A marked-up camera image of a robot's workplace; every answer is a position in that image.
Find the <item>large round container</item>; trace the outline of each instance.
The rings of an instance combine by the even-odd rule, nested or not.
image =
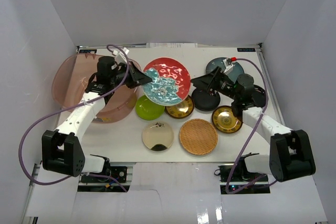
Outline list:
[[[100,57],[102,56],[95,54],[76,54],[62,63],[52,85],[52,97],[62,108],[79,103],[90,76],[97,72],[97,62]],[[134,60],[133,62],[140,69],[139,64]],[[113,123],[122,120],[132,111],[137,99],[137,88],[129,89],[121,86],[105,108],[97,114],[94,121]]]

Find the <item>robotic arm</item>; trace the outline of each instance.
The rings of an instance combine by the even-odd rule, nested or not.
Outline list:
[[[243,123],[254,127],[266,104],[265,91],[254,85],[254,79],[241,74],[233,83],[228,73],[233,68],[231,59],[224,61],[211,73],[191,80],[192,84],[210,94],[215,92],[232,98],[232,112]],[[316,171],[308,135],[303,130],[293,131],[264,115],[257,132],[270,144],[269,155],[242,156],[238,166],[250,173],[272,174],[279,182],[312,175]]]
[[[117,64],[114,57],[100,57],[97,72],[90,79],[81,99],[83,106],[77,107],[54,131],[42,136],[42,162],[45,170],[77,177],[81,173],[100,173],[109,165],[105,157],[84,155],[80,142],[89,124],[109,102],[113,93],[94,102],[120,84],[126,74],[126,64]],[[125,84],[132,89],[151,82],[152,79],[130,62]]]

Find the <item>woven tan plate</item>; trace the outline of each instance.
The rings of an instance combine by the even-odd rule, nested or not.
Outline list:
[[[194,155],[210,153],[217,145],[216,129],[203,119],[192,119],[183,124],[180,141],[187,152]]]

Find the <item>gray wall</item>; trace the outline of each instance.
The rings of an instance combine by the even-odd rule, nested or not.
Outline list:
[[[20,223],[29,180],[19,166],[17,149],[36,119],[58,109],[51,83],[75,47],[50,0],[0,0],[0,223]],[[24,161],[29,171],[39,162],[41,134],[55,119],[29,134]]]
[[[76,45],[263,42],[286,0],[51,0]]]
[[[264,44],[284,119],[310,136],[314,176],[336,223],[336,0],[287,0]]]

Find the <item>black spot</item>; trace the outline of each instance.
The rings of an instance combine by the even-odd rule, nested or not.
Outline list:
[[[151,150],[156,151],[156,152],[161,152],[161,151],[164,151],[164,150],[166,150],[166,149],[167,149],[167,147],[164,146],[163,144],[155,144],[155,145],[151,148]]]

